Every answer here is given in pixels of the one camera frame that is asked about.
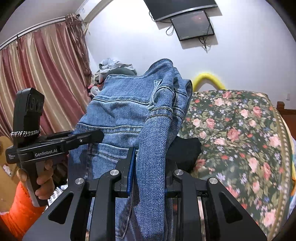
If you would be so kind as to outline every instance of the finger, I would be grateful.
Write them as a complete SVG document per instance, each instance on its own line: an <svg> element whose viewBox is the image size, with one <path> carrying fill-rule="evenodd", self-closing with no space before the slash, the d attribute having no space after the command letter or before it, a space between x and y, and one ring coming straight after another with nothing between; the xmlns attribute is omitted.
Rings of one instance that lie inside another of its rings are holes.
<svg viewBox="0 0 296 241"><path fill-rule="evenodd" d="M47 182L45 182L38 190L36 190L35 195L39 197L39 199L45 200L49 199L54 192L54 182L52 178L50 178Z"/></svg>
<svg viewBox="0 0 296 241"><path fill-rule="evenodd" d="M18 169L17 177L22 183L25 183L27 180L27 173L23 169Z"/></svg>
<svg viewBox="0 0 296 241"><path fill-rule="evenodd" d="M49 170L45 170L41 173L41 175L37 178L37 184L42 185L47 182L53 175L54 170L50 168Z"/></svg>
<svg viewBox="0 0 296 241"><path fill-rule="evenodd" d="M45 162L45 164L44 164L44 167L45 167L46 170L51 169L51 167L52 167L52 160L47 160Z"/></svg>

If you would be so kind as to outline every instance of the yellow arch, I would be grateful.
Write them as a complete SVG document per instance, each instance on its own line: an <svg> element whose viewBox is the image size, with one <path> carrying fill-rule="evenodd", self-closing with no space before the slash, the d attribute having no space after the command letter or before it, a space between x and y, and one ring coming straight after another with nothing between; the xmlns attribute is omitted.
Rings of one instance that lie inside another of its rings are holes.
<svg viewBox="0 0 296 241"><path fill-rule="evenodd" d="M202 73L202 74L199 74L193 81L192 81L192 87L193 87L193 92L197 91L197 87L198 85L201 83L201 81L203 79L208 79L210 81L213 82L213 84L217 87L217 89L219 90L225 90L225 85L221 83L220 80L218 80L217 77L215 77L214 75L212 74L209 74L209 73Z"/></svg>

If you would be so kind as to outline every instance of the screen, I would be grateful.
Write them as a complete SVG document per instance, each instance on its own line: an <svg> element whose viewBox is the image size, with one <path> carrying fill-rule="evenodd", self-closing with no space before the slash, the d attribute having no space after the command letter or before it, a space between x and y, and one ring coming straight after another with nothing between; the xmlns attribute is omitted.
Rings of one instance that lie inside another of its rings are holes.
<svg viewBox="0 0 296 241"><path fill-rule="evenodd" d="M217 7L215 0L144 0L155 21L194 11Z"/></svg>
<svg viewBox="0 0 296 241"><path fill-rule="evenodd" d="M171 20L179 40L214 34L205 11L186 13Z"/></svg>

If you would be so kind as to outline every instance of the person's arm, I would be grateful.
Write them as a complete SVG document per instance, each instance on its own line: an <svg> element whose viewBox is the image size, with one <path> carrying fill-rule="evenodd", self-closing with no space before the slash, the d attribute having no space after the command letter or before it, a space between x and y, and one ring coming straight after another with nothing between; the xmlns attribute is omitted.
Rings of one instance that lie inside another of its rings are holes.
<svg viewBox="0 0 296 241"><path fill-rule="evenodd" d="M52 161L47 161L45 168L46 170L37 179L37 183L41 185L41 187L35 194L39 199L48 199L54 192ZM28 229L41 216L45 207L33 206L28 190L25 188L24 184L27 179L26 173L20 169L17 176L20 182L17 186L13 204L9 212L0 217L13 236L21 240Z"/></svg>

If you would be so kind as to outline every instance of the denim jacket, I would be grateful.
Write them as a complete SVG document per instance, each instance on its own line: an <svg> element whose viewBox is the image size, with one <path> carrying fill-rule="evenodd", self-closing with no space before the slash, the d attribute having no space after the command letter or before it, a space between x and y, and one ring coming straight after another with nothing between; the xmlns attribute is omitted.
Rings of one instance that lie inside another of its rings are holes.
<svg viewBox="0 0 296 241"><path fill-rule="evenodd" d="M90 102L75 133L100 129L102 143L70 152L69 180L94 179L136 147L131 197L116 199L115 233L124 240L172 240L172 202L165 198L165 154L187 113L192 84L168 59L142 76L110 75Z"/></svg>

